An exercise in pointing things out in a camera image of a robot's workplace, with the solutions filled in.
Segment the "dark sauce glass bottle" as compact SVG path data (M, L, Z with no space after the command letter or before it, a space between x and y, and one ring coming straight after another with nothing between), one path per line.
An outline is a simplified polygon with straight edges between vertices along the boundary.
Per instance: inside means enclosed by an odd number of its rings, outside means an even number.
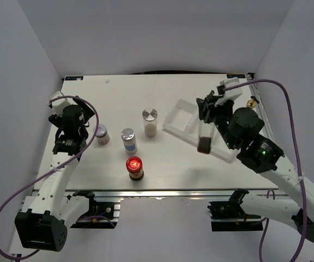
M199 153L210 154L214 133L215 125L213 123L205 123L204 121L200 121L197 146L197 151Z

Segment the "small red white lid jar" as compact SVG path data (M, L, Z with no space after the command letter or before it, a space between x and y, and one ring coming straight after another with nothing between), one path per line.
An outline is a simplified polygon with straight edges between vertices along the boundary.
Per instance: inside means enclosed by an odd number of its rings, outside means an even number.
M98 127L93 128L93 132L99 144L105 145L110 141L110 136L105 125L99 124Z

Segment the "clear liquid glass bottle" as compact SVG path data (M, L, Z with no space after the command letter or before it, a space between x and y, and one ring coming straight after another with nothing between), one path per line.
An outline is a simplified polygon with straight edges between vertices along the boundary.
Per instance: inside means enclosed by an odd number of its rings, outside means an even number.
M254 109L259 104L258 99L255 96L251 96L247 101L246 106L250 109Z

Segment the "tall silver lid spice jar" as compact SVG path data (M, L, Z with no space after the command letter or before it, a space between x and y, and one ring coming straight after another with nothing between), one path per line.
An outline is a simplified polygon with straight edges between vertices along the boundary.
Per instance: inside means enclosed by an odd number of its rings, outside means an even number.
M154 108L146 108L142 112L144 123L144 133L148 137L154 137L157 134L157 116Z

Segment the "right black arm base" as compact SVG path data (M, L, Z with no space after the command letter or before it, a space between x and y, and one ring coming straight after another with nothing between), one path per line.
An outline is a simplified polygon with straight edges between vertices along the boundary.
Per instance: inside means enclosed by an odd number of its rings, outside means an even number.
M227 201L212 201L208 204L212 232L263 231L263 218L248 215L241 207L230 206Z

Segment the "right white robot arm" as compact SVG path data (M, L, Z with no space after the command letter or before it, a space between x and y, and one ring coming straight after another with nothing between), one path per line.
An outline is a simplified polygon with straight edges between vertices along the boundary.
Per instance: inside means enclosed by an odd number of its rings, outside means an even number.
M234 109L233 98L225 99L213 92L196 102L199 129L217 129L230 150L239 150L236 157L245 167L274 183L293 200L283 203L236 189L227 203L209 205L212 219L258 215L288 225L314 243L314 184L299 176L283 150L260 134L264 121L253 109Z

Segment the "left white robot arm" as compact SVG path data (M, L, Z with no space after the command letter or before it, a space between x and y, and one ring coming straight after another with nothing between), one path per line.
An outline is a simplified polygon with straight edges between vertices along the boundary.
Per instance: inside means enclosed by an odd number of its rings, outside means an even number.
M25 212L19 212L15 226L24 248L59 252L64 247L68 229L83 215L91 218L97 204L85 196L72 195L62 202L69 179L87 147L86 123L94 116L78 97L70 102L62 92L56 92L49 104L54 114L49 122L57 127L49 170L42 186Z

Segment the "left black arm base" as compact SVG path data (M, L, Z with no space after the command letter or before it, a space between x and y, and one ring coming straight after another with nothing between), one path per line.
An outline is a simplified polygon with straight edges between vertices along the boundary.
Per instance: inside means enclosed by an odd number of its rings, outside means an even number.
M89 200L88 211L79 217L71 228L75 229L113 229L117 225L120 213L120 202L101 200L94 192L79 190L66 196L67 202L74 197L85 197Z

